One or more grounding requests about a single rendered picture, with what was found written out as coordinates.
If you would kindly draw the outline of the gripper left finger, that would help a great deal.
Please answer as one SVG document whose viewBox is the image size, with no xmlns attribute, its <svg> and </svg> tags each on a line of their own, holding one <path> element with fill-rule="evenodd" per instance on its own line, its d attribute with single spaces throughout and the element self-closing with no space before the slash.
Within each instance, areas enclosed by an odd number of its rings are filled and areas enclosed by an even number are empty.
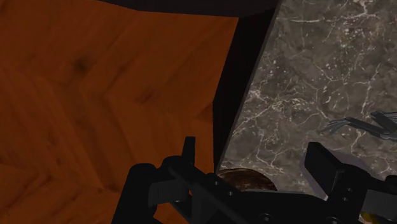
<svg viewBox="0 0 397 224">
<path fill-rule="evenodd" d="M 194 166 L 195 138 L 185 138 L 181 155 L 160 167 L 141 163 L 128 172 L 111 224 L 162 224 L 154 214 L 169 203 L 189 224 L 248 224 L 239 191 Z"/>
</svg>

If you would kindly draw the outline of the brown glossy round object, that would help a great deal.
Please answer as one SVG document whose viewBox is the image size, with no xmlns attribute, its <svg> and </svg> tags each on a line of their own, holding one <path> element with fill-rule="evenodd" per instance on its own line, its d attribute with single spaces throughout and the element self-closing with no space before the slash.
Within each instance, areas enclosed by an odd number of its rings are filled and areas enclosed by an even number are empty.
<svg viewBox="0 0 397 224">
<path fill-rule="evenodd" d="M 256 170 L 246 168 L 225 169 L 219 171 L 217 175 L 240 191 L 251 189 L 277 191 L 274 183 Z"/>
</svg>

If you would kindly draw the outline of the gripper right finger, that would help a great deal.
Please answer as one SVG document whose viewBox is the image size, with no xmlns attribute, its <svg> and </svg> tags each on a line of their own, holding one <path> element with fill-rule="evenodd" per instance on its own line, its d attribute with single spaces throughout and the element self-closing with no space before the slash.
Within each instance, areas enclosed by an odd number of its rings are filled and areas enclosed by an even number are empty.
<svg viewBox="0 0 397 224">
<path fill-rule="evenodd" d="M 373 224 L 397 224 L 397 175 L 377 179 L 318 142 L 308 143 L 301 169 L 311 187 L 328 197 L 317 224 L 361 224 L 361 213 Z"/>
</svg>

